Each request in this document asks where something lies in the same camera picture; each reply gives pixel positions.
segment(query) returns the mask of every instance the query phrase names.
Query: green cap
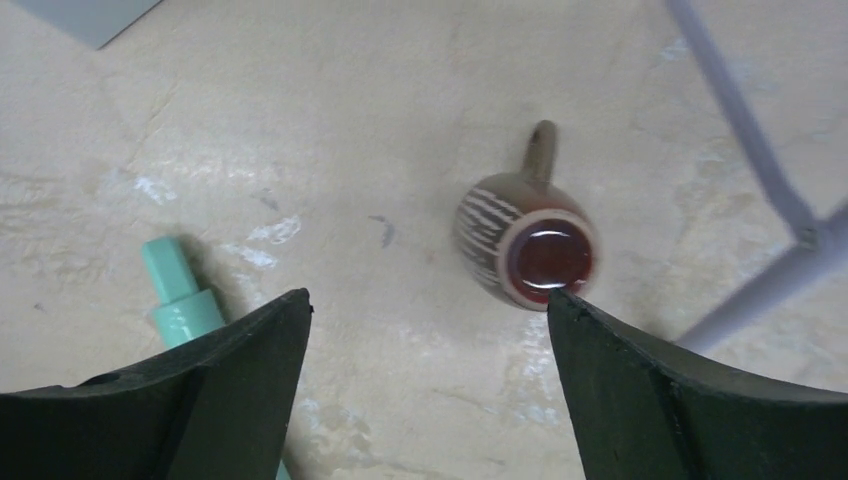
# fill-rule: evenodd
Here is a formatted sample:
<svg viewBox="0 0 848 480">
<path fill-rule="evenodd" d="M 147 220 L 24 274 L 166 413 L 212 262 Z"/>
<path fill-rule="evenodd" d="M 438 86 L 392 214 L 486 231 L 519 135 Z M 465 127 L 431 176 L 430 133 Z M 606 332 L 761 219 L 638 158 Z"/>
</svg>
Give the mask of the green cap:
<svg viewBox="0 0 848 480">
<path fill-rule="evenodd" d="M 199 291 L 177 239 L 151 240 L 141 248 L 141 256 L 162 304 L 153 319 L 168 348 L 224 326 L 215 297 L 209 290 Z"/>
</svg>

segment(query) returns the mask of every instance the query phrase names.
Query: mug handle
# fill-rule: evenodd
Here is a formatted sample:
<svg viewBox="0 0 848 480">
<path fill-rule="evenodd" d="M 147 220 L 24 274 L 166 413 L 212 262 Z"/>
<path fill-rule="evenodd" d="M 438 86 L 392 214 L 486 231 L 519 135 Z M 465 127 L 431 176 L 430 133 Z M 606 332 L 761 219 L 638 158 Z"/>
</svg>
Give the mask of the mug handle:
<svg viewBox="0 0 848 480">
<path fill-rule="evenodd" d="M 550 120 L 542 120 L 533 129 L 521 165 L 521 173 L 533 183 L 547 185 L 551 182 L 556 160 L 556 130 L 556 124 Z"/>
</svg>

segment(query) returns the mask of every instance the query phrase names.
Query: cup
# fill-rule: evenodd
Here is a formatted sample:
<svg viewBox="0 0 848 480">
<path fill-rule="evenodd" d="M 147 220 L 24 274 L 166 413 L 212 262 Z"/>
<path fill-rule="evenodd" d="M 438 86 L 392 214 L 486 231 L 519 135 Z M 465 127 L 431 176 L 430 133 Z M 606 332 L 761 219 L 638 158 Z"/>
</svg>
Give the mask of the cup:
<svg viewBox="0 0 848 480">
<path fill-rule="evenodd" d="M 486 177 L 456 211 L 454 240 L 492 295 L 545 311 L 551 290 L 585 293 L 598 267 L 598 236 L 580 206 L 551 185 L 557 128 L 536 125 L 521 170 Z"/>
</svg>

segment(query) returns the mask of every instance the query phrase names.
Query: metal rod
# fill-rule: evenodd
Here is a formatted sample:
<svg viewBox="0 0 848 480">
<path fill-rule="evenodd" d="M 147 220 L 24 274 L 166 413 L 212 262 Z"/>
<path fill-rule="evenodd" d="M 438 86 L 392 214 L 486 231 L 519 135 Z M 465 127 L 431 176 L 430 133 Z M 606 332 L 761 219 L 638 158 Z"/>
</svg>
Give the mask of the metal rod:
<svg viewBox="0 0 848 480">
<path fill-rule="evenodd" d="M 796 244 L 784 252 L 684 333 L 677 345 L 704 354 L 784 299 L 848 263 L 848 203 L 821 225 L 821 231 L 827 242 L 816 250 Z"/>
<path fill-rule="evenodd" d="M 774 150 L 748 108 L 742 93 L 733 81 L 727 66 L 707 28 L 688 0 L 666 0 L 671 12 L 701 72 L 712 87 L 724 117 L 745 149 L 748 163 L 754 170 L 760 187 L 775 211 L 786 222 L 792 234 L 814 248 L 818 239 L 818 222 L 809 205 L 789 184 L 780 168 Z"/>
</svg>

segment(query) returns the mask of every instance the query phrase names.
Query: beige surface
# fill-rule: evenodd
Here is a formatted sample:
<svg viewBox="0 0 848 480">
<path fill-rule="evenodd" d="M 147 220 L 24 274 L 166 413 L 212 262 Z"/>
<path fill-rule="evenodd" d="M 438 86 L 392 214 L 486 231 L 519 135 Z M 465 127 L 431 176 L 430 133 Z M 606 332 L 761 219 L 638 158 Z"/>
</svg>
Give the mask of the beige surface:
<svg viewBox="0 0 848 480">
<path fill-rule="evenodd" d="M 827 213 L 848 195 L 848 3 L 741 4 L 697 3 Z M 448 244 L 464 189 L 539 119 L 602 237 L 589 299 L 628 322 L 678 335 L 787 242 L 655 1 L 169 0 L 99 52 L 3 2 L 0 42 L 0 390 L 161 351 L 139 248 L 185 235 L 230 318 L 312 292 L 302 478 L 582 475 L 544 318 Z M 715 357 L 848 391 L 846 287 Z"/>
</svg>

